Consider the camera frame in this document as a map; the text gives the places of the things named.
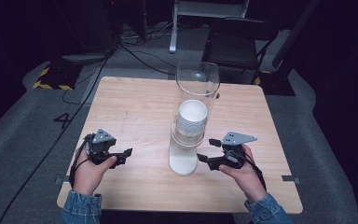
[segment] table surface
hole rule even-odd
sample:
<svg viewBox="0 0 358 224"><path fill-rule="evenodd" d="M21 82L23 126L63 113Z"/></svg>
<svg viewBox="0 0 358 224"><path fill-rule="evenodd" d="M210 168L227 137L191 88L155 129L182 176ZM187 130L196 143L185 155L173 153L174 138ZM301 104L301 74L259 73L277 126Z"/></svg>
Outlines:
<svg viewBox="0 0 358 224"><path fill-rule="evenodd" d="M103 209L179 212L248 212L235 181L199 162L192 175L180 176L169 165L169 143L174 80L103 77L96 91L77 147L88 133L104 129L116 139L110 152L132 147L126 164L105 173L95 193L103 195ZM296 184L283 181L291 175L263 91L257 86L221 84L198 152L223 155L207 139L222 139L228 131L257 136L247 145L263 171L268 192L290 214L302 211ZM64 183L57 200L63 207L70 189Z"/></svg>

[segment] cable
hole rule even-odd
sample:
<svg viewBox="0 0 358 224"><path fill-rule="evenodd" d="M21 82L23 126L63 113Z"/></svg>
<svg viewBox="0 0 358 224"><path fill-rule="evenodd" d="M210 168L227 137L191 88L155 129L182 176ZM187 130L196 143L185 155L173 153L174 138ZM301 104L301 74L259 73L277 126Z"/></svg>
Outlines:
<svg viewBox="0 0 358 224"><path fill-rule="evenodd" d="M143 54L147 54L147 55L150 55L150 56L153 56L153 57L159 59L160 61L166 63L167 65L169 65L169 66L171 66L171 67L174 67L174 68L176 67L175 65L173 65L173 64L171 64L171 63L168 63L168 62L166 62L166 61L160 59L157 55L154 55L154 54L151 54L151 53L146 53L146 52L143 52L143 51L140 51L140 50L133 50L132 53L143 53Z"/></svg>
<svg viewBox="0 0 358 224"><path fill-rule="evenodd" d="M83 160L81 163L79 163L78 166L75 168L75 171L77 170L77 168L79 168L79 166L80 166L81 164L83 164L84 162L89 161L89 160L90 160L90 158L86 158L86 159Z"/></svg>
<svg viewBox="0 0 358 224"><path fill-rule="evenodd" d="M105 61L103 61L103 65L100 68L100 71L98 73L97 78L94 81L94 84L91 87L91 90L89 91L89 94L87 95L86 99L83 101L83 103L81 104L81 106L77 109L77 111L75 112L75 114L72 116L72 120L74 120L74 118L76 117L76 115L79 113L80 109L83 107L83 105L87 102L87 100L89 99L92 90L95 87L95 84L97 83L98 77L100 76L104 65L106 64L107 60L110 57L106 57ZM2 216L0 217L0 223L2 223L2 221L5 218L5 215L7 214L8 209L10 208L10 206L14 203L14 201L17 199L17 197L20 195L20 193L22 192L22 190L25 188L25 186L28 184L28 182L31 180L31 178L33 177L34 173L36 173L37 169L39 169L40 165L43 163L43 161L45 161L45 159L48 157L48 155L50 154L50 152L52 151L53 148L55 148L55 146L57 145L57 143L60 141L60 139L62 138L63 134L66 132L66 130L68 129L68 127L70 126L71 122L66 125L63 130L61 131L60 135L57 137L57 139L54 141L53 145L50 147L50 149L48 150L48 152L45 154L45 156L42 158L42 160L36 165L36 167L33 169L33 171L31 172L31 174L27 177L27 179L25 180L25 182L21 185L21 187L19 188L19 190L16 192L16 194L14 195L14 197L11 199L10 203L7 205L7 207L4 210L4 213L2 214Z"/></svg>
<svg viewBox="0 0 358 224"><path fill-rule="evenodd" d="M175 74L172 74L172 73L168 73L168 72L164 72L164 71L161 71L161 70L158 70L157 68L154 68L152 66L150 66L149 64L145 63L144 61L142 61L140 58L138 58L134 53L132 53L129 49L127 49L126 47L124 47L121 43L119 43L119 45L124 49L126 50L128 53L130 53L133 57L135 57L139 62L141 62L142 64L146 65L147 67L157 71L157 72L160 72L160 73L163 73L163 74L166 74L168 76L175 76Z"/></svg>
<svg viewBox="0 0 358 224"><path fill-rule="evenodd" d="M80 80L79 82L77 82L77 83L75 84L75 86L79 85L80 83L84 82L84 81L87 80L88 78L92 77L92 76L94 75L95 71L97 71L97 67L100 66L101 63L102 63L102 62L99 62L99 63L97 64L97 66L95 66L94 71L93 71L90 75L88 75L87 77L85 77L85 78L83 78L82 80ZM69 102L69 101L66 101L66 100L65 100L65 94L66 94L68 91L69 91L69 90L66 90L66 91L63 93L63 95L62 95L62 100L63 100L65 103L67 103L68 105L80 105L80 103L73 103L73 102Z"/></svg>
<svg viewBox="0 0 358 224"><path fill-rule="evenodd" d="M76 155L75 155L75 158L74 158L74 162L71 165L71 171L70 171L70 174L69 174L69 183L71 184L71 188L74 187L74 183L75 183L75 172L76 172L76 169L78 167L78 166L76 167L77 161L78 161L78 159L80 157L80 154L83 151L83 148L84 148L85 145L86 145L86 141L84 141L82 143L82 145L75 152Z"/></svg>
<svg viewBox="0 0 358 224"><path fill-rule="evenodd" d="M231 153L231 154L233 154L233 155L236 155L236 156L238 156L238 157L240 157L240 158L243 158L245 161L247 161L249 164L251 164L253 168L255 168L255 161L254 161L254 160L252 159L252 157L250 157L246 152L244 152L244 153L245 153L245 157L243 157L241 154L239 154L239 153L237 153L237 152L234 152L234 151L229 152L229 153Z"/></svg>
<svg viewBox="0 0 358 224"><path fill-rule="evenodd" d="M163 31L167 32L167 28L170 26L172 26L172 22L169 22L167 25L165 25L163 28L159 29L158 31L155 31L155 28L152 28L152 32L146 34L146 41L141 40L140 36L132 35L131 33L130 33L130 36L122 36L121 37L122 40L136 38L135 43L129 43L129 42L122 41L122 44L126 45L127 47L142 46L143 44L147 43L150 40L156 40L156 39L162 38L165 35L170 35L171 33L162 34Z"/></svg>
<svg viewBox="0 0 358 224"><path fill-rule="evenodd" d="M63 59L66 60L71 65L88 65L88 64L93 64L93 63L100 63L103 60L105 60L106 57L110 57L109 53L106 53L103 57L92 58L92 59L82 59L82 60L72 60L72 59L66 59L66 58L63 58Z"/></svg>

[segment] person's right hand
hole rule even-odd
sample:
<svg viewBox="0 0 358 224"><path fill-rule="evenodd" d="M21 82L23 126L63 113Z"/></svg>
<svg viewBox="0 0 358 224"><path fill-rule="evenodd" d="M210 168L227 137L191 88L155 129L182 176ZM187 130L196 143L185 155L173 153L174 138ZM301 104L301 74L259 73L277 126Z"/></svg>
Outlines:
<svg viewBox="0 0 358 224"><path fill-rule="evenodd" d="M251 149L244 144L242 144L242 148L253 160ZM246 162L240 169L220 165L219 170L234 178L238 186L245 193L249 203L256 203L267 195L267 192L261 184L254 168L248 162Z"/></svg>

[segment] chair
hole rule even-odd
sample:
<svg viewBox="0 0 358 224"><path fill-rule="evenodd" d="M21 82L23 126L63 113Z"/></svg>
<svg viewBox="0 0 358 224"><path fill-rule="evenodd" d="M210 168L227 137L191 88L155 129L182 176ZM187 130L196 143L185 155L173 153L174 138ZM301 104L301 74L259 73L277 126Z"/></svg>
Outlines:
<svg viewBox="0 0 358 224"><path fill-rule="evenodd" d="M278 27L269 21L233 17L219 19L212 24L202 61L240 68L241 73L254 70L253 84L267 48L278 33ZM259 51L255 41L264 45Z"/></svg>

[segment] equipment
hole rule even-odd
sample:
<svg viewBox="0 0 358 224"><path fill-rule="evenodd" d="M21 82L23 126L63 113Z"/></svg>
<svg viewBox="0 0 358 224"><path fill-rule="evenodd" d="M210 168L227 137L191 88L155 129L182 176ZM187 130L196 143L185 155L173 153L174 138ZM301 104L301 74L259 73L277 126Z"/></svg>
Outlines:
<svg viewBox="0 0 358 224"><path fill-rule="evenodd" d="M208 158L207 156L197 153L197 157L199 158L199 161L207 163L211 170L219 170L219 166L221 164L235 169L240 169L246 162L248 162L254 168L264 189L267 189L263 173L255 165L253 159L248 154L246 154L245 150L242 148L242 144L253 142L255 140L257 140L257 137L255 136L228 132L222 141L217 139L209 139L210 145L223 148L223 153L225 154L224 156Z"/></svg>
<svg viewBox="0 0 358 224"><path fill-rule="evenodd" d="M116 156L116 162L110 167L115 169L120 164L125 164L126 159L131 155L132 148L125 150L123 153L109 153L109 148L116 144L116 138L106 131L99 129L97 133L89 133L84 137L84 142L76 153L74 163L71 166L71 173L69 175L69 183L71 187L75 183L75 173L77 168L85 161L92 161L92 163L99 165L106 161L109 157ZM86 149L88 158L77 165L77 160L83 148Z"/></svg>

